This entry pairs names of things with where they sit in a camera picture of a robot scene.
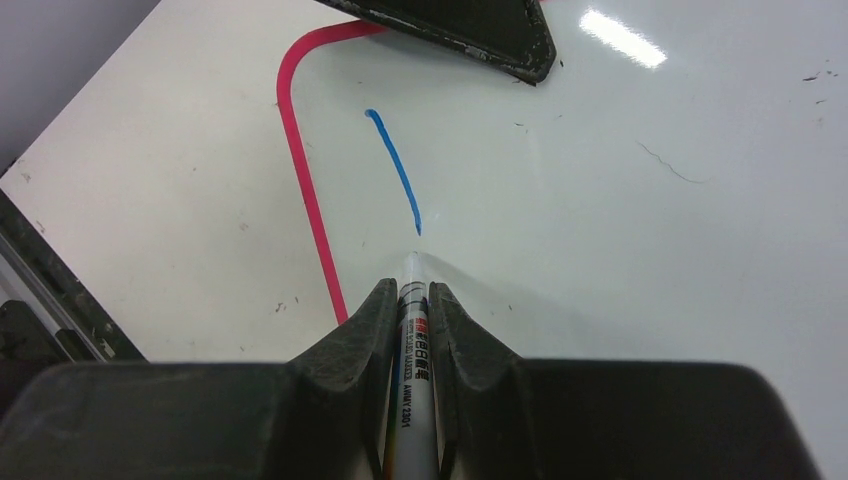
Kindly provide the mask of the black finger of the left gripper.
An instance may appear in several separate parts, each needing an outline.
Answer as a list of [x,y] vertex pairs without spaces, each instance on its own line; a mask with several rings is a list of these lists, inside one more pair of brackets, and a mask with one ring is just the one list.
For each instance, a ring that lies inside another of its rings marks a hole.
[[530,85],[556,47],[538,0],[325,0],[358,19],[461,53]]

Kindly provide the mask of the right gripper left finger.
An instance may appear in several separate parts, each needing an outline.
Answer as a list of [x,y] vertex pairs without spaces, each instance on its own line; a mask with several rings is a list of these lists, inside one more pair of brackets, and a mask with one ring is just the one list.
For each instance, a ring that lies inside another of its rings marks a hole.
[[275,363],[71,363],[1,423],[5,479],[377,479],[398,287]]

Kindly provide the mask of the pink-framed whiteboard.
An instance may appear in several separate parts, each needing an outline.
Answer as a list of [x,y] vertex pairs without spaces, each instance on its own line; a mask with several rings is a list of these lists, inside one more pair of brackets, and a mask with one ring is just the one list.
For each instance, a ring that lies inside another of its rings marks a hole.
[[285,54],[332,308],[418,252],[527,356],[763,374],[847,475],[847,5],[546,1],[532,87],[352,21]]

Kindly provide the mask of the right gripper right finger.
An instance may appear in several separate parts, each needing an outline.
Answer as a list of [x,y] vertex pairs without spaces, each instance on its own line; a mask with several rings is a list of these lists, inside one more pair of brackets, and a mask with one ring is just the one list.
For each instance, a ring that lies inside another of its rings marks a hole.
[[817,479],[755,370],[524,358],[429,288],[444,479]]

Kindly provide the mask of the white marker pen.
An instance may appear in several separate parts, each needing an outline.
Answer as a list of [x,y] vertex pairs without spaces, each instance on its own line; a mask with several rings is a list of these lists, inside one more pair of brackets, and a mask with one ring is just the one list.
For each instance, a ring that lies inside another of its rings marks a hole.
[[436,479],[439,464],[428,286],[417,252],[405,259],[400,281],[383,477]]

